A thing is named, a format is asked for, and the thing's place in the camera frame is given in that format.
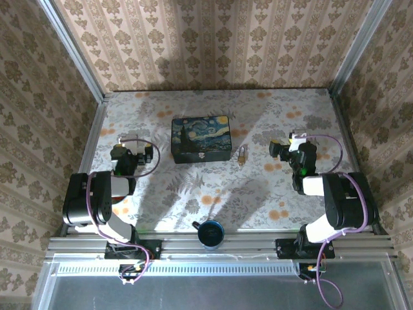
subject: starry night tin box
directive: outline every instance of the starry night tin box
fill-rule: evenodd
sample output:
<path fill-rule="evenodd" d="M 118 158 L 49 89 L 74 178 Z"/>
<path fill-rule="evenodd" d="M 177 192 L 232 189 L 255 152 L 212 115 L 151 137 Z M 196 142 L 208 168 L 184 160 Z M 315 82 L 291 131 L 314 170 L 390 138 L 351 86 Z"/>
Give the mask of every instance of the starry night tin box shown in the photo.
<path fill-rule="evenodd" d="M 226 116 L 173 119 L 171 137 L 175 163 L 202 163 L 231 158 L 230 124 Z"/>

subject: floral tablecloth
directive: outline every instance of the floral tablecloth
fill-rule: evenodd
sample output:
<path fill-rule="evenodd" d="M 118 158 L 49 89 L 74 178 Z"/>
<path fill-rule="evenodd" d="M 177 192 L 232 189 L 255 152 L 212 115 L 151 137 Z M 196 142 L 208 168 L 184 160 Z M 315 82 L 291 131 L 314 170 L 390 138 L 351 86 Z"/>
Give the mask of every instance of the floral tablecloth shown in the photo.
<path fill-rule="evenodd" d="M 171 121 L 196 116 L 229 117 L 230 161 L 176 165 L 170 153 Z M 193 231 L 193 221 L 215 219 L 226 231 L 298 229 L 324 213 L 323 198 L 292 189 L 288 163 L 268 154 L 271 139 L 288 133 L 329 134 L 342 142 L 336 115 L 324 89 L 120 92 L 112 94 L 97 143 L 92 171 L 112 168 L 110 150 L 121 134 L 137 133 L 161 150 L 156 171 L 138 179 L 133 196 L 113 210 L 139 231 Z M 317 171 L 339 158 L 333 141 L 316 139 Z M 241 145 L 247 162 L 237 163 Z M 151 169 L 156 161 L 136 174 Z M 339 171 L 351 171 L 345 152 Z"/>

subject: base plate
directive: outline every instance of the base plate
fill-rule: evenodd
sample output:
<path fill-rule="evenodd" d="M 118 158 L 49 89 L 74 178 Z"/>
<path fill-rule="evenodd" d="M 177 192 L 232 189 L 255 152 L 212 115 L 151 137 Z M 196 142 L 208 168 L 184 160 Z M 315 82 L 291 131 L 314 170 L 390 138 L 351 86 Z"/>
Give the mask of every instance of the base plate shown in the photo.
<path fill-rule="evenodd" d="M 162 252 L 162 240 L 156 239 L 141 239 L 139 245 L 148 249 L 151 256 L 151 260 L 158 260 L 161 258 Z M 105 250 L 105 260 L 144 260 L 146 258 L 145 253 L 141 250 L 136 250 L 135 247 L 125 247 L 123 245 L 114 245 L 107 243 Z"/>
<path fill-rule="evenodd" d="M 296 245 L 294 245 L 295 240 L 296 239 L 276 239 L 275 250 L 277 251 L 277 256 L 280 260 L 317 259 L 318 252 L 321 248 L 322 243 L 319 244 L 319 247 L 312 247 L 311 250 L 307 252 L 308 255 L 306 257 L 302 257 L 296 253 L 297 247 Z M 328 247 L 324 248 L 324 254 L 326 258 L 336 257 L 336 255 L 334 254 L 334 247 L 332 242 L 329 243 Z"/>

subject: blue mug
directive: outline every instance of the blue mug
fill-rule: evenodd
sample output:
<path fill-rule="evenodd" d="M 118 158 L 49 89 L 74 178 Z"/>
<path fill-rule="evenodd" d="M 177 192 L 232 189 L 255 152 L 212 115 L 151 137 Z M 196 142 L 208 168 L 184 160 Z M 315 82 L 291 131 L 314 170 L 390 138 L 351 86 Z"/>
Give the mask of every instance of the blue mug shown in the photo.
<path fill-rule="evenodd" d="M 198 230 L 198 239 L 207 250 L 217 249 L 224 240 L 224 227 L 217 221 L 193 222 L 192 226 Z"/>

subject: patterned wallpaper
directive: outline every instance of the patterned wallpaper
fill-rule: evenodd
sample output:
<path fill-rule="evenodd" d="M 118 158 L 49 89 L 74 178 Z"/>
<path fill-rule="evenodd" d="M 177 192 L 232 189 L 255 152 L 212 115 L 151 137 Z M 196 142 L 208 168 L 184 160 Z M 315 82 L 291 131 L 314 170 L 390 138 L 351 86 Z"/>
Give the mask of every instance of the patterned wallpaper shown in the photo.
<path fill-rule="evenodd" d="M 341 99 L 413 293 L 413 0 L 393 0 Z"/>
<path fill-rule="evenodd" d="M 328 87 L 372 0 L 55 0 L 105 92 Z"/>
<path fill-rule="evenodd" d="M 1 0 L 1 309 L 28 308 L 95 111 L 93 96 L 36 2 Z"/>

